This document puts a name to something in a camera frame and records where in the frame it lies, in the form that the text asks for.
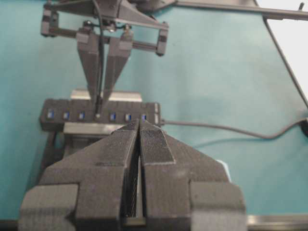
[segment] blue usb port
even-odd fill
[[[52,109],[48,110],[47,118],[48,119],[54,119],[54,111]]]
[[[125,121],[127,121],[127,122],[131,121],[131,114],[125,115]]]
[[[110,113],[110,121],[115,121],[115,119],[116,119],[116,114]]]
[[[64,112],[63,119],[65,119],[65,120],[69,119],[69,112]]]
[[[80,120],[84,120],[85,117],[86,117],[85,112],[80,112],[80,113],[79,113],[79,117],[78,117],[78,118],[79,118]]]

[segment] black cable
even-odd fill
[[[196,126],[196,127],[206,127],[206,128],[215,128],[215,129],[222,129],[222,130],[228,130],[228,131],[233,131],[237,133],[241,133],[247,136],[253,136],[257,137],[260,139],[266,139],[266,140],[273,140],[276,139],[280,136],[282,136],[285,132],[293,128],[294,126],[300,124],[301,122],[306,121],[307,122],[308,118],[302,118],[294,123],[291,123],[284,127],[281,131],[276,132],[272,135],[263,135],[263,134],[258,134],[255,132],[250,132],[250,131],[245,131],[237,128],[232,128],[228,126],[222,126],[222,125],[213,125],[213,124],[206,124],[206,123],[194,123],[194,122],[183,122],[183,121],[169,121],[169,120],[164,120],[162,119],[162,125],[180,125],[180,126]]]
[[[95,114],[98,114],[98,110],[99,110],[99,105],[100,105],[100,101],[101,101],[101,91],[102,91],[102,81],[103,81],[103,70],[104,70],[104,34],[103,34],[103,19],[102,16],[100,14],[100,7],[98,5],[98,3],[96,2],[96,0],[93,0],[93,4],[98,16],[98,21],[99,21],[99,27],[100,27],[100,31],[101,31],[101,36],[100,36],[100,58],[101,58],[101,68],[98,71],[100,73],[100,77],[97,80],[97,85],[98,85],[98,92],[97,92],[97,97],[96,97],[96,105],[95,105]]]

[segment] metal rod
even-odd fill
[[[260,13],[267,19],[277,19],[277,20],[295,19],[295,20],[308,21],[308,12],[304,11],[279,10],[279,9],[261,8],[257,6],[254,7],[254,6],[241,6],[241,5],[221,5],[221,4],[206,3],[204,1],[185,1],[185,0],[179,0],[176,3],[176,6]]]
[[[75,30],[69,30],[69,29],[62,29],[58,27],[50,27],[49,32],[53,36],[62,36],[67,38],[74,39],[76,37],[77,31]],[[109,44],[111,36],[104,36],[104,43]],[[133,41],[133,48],[143,51],[152,51],[156,52],[156,45],[153,43],[148,42],[141,42],[141,41]]]

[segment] teal table surface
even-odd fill
[[[33,186],[47,138],[38,121],[44,100],[86,87],[76,41],[40,35],[43,3],[0,0],[0,219],[17,218]],[[170,26],[165,56],[133,50],[117,90],[161,103],[164,119],[264,134],[308,116],[260,15],[174,7],[155,16]],[[78,29],[83,20],[60,14],[61,27]],[[156,41],[156,30],[133,29],[135,39]],[[308,139],[299,127],[273,141],[209,128],[163,129],[225,161],[248,214],[308,212]]]

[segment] white wall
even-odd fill
[[[308,0],[257,0],[260,7],[298,10],[301,2],[308,11]],[[308,21],[268,20],[306,98],[308,98]]]

